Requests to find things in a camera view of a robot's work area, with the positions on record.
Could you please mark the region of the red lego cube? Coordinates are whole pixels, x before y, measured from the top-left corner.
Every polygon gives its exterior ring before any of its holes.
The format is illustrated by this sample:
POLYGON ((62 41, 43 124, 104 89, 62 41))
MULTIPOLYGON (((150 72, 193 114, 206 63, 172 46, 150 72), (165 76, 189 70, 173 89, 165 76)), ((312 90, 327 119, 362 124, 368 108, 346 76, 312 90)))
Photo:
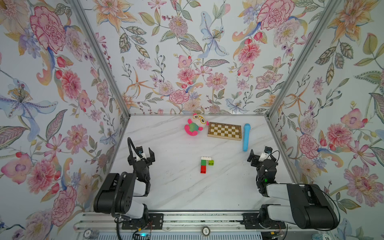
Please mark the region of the red lego cube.
POLYGON ((207 171, 207 166, 201 166, 201 174, 205 174, 207 171))

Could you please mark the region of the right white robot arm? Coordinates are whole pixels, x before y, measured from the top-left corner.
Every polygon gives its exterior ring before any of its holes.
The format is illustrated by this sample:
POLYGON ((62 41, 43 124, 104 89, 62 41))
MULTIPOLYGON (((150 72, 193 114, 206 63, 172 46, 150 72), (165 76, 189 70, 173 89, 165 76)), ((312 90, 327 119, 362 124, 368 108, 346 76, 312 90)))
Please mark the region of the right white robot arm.
POLYGON ((286 224, 300 229, 330 231, 340 223, 337 204, 315 184, 279 184, 276 181, 279 159, 275 151, 265 147, 261 155, 250 152, 247 161, 257 170, 256 185, 266 198, 287 201, 287 205, 264 204, 255 214, 243 214, 247 229, 271 229, 286 224))

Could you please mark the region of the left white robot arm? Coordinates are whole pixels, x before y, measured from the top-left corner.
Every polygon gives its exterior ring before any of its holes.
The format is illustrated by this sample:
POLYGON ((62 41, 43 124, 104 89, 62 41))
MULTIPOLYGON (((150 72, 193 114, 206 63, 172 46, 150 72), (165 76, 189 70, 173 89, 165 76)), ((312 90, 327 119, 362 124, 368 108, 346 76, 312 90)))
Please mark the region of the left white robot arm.
POLYGON ((155 162, 155 154, 149 149, 149 157, 128 157, 132 173, 110 173, 97 193, 93 209, 96 213, 110 214, 125 220, 149 220, 148 207, 134 201, 134 197, 148 196, 151 188, 150 166, 155 162))

